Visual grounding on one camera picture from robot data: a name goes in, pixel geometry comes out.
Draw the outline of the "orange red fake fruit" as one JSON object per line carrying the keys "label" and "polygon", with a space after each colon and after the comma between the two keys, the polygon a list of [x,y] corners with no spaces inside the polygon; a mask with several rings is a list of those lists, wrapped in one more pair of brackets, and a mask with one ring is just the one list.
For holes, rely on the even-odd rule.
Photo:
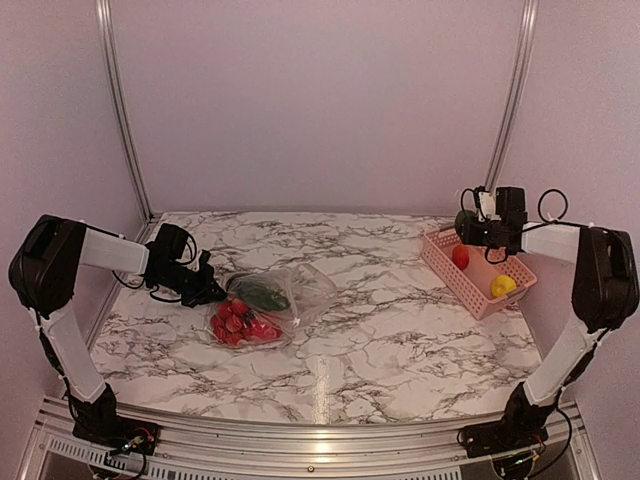
{"label": "orange red fake fruit", "polygon": [[451,253],[451,260],[460,270],[465,270],[470,263],[470,253],[466,245],[459,244],[455,246]]}

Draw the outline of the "green fake cucumber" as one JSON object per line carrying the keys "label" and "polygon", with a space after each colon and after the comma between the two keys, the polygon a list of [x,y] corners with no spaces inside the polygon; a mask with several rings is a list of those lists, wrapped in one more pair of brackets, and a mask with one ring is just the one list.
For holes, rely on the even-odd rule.
{"label": "green fake cucumber", "polygon": [[280,290],[260,284],[241,284],[235,296],[251,309],[266,312],[282,312],[290,308],[289,299]]}

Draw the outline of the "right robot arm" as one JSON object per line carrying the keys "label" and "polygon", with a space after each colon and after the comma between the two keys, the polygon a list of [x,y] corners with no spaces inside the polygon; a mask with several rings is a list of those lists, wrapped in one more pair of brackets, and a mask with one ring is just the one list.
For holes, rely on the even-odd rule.
{"label": "right robot arm", "polygon": [[563,214],[528,218],[520,187],[471,191],[474,209],[461,209],[455,231],[467,246],[486,254],[502,251],[569,262],[574,267],[569,319],[537,370],[519,383],[500,420],[467,426],[466,446],[495,441],[515,448],[540,431],[558,407],[563,391],[586,370],[601,341],[639,306],[639,279],[628,233],[593,224],[569,222]]}

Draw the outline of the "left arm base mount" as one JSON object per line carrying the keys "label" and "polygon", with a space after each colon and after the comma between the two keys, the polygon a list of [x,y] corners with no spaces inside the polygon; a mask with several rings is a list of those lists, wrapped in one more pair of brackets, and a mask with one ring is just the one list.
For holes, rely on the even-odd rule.
{"label": "left arm base mount", "polygon": [[114,433],[98,433],[96,427],[84,427],[79,423],[75,423],[72,433],[76,438],[110,447],[112,450],[123,447],[136,437],[141,437],[142,443],[133,451],[151,456],[156,448],[160,426],[152,422],[120,417]]}

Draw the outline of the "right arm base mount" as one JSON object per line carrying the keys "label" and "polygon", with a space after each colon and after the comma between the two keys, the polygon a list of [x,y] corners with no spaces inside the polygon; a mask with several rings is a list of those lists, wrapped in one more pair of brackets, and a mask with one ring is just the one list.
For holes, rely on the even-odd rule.
{"label": "right arm base mount", "polygon": [[466,451],[468,458],[502,454],[544,443],[548,438],[544,427],[511,431],[505,429],[499,421],[467,425],[457,434],[457,442]]}

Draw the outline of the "clear zip top bag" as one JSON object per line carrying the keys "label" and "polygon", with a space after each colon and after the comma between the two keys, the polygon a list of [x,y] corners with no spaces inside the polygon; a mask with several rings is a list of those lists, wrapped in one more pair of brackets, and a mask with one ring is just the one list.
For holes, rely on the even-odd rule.
{"label": "clear zip top bag", "polygon": [[224,290],[226,298],[208,307],[204,330],[214,344],[234,350],[291,342],[337,298],[334,282],[311,264],[230,274]]}

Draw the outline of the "yellow fake pepper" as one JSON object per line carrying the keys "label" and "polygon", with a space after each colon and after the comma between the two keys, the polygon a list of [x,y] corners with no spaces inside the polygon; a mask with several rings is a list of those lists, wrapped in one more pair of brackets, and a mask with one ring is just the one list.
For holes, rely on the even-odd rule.
{"label": "yellow fake pepper", "polygon": [[509,293],[517,289],[516,281],[509,275],[498,275],[490,285],[491,296],[494,299],[507,296]]}

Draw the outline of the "green fake pepper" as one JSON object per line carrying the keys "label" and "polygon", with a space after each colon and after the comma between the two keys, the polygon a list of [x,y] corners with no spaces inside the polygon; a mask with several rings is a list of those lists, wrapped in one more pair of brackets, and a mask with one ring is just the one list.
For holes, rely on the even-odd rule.
{"label": "green fake pepper", "polygon": [[466,236],[475,219],[476,215],[473,211],[466,209],[460,210],[454,220],[454,229],[457,235],[460,237]]}

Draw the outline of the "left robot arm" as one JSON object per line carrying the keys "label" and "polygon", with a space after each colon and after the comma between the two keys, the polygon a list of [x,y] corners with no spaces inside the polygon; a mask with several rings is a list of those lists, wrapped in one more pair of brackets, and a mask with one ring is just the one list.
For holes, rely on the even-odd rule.
{"label": "left robot arm", "polygon": [[119,444],[127,432],[113,390],[91,359],[75,318],[79,268],[136,275],[144,287],[168,289],[177,303],[194,308],[226,297],[209,258],[185,229],[173,224],[161,225],[153,240],[141,244],[81,221],[51,215],[37,221],[10,263],[9,283],[65,384],[78,431],[106,445]]}

